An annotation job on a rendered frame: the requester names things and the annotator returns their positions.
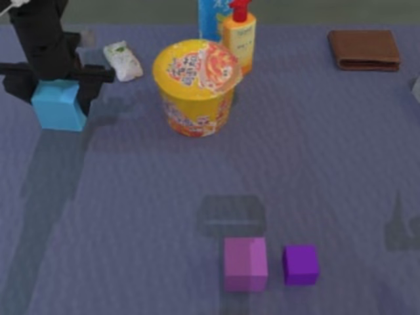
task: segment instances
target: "wallet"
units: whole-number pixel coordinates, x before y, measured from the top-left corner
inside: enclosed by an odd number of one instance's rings
[[[398,71],[400,54],[391,31],[333,30],[328,40],[342,70]]]

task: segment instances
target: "yellow cup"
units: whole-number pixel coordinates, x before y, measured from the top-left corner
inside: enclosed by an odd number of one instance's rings
[[[205,137],[228,121],[242,71],[227,48],[190,39],[164,49],[155,59],[153,76],[171,128],[189,137]]]

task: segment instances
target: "purple cube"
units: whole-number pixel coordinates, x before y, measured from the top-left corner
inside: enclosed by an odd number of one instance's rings
[[[312,285],[320,275],[318,256],[314,245],[289,245],[283,252],[283,270],[286,285]]]
[[[258,292],[267,285],[268,263],[265,238],[224,240],[224,289]]]

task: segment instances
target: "red bottle cap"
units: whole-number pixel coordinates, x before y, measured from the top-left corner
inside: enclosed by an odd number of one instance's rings
[[[233,0],[229,7],[234,9],[233,19],[235,22],[241,23],[247,20],[248,4],[252,0]]]

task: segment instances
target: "gray table surface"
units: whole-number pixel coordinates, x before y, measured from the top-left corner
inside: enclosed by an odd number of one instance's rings
[[[201,139],[168,128],[150,74],[196,27],[93,28],[145,76],[108,85],[84,133],[42,131],[0,89],[1,315],[420,314],[419,26],[392,27],[397,73],[339,71],[338,26],[260,26],[228,125]],[[23,60],[10,28],[0,41]],[[241,215],[259,228],[225,227]],[[268,289],[225,294],[222,237],[260,234]],[[291,243],[318,246],[314,287],[283,285]]]

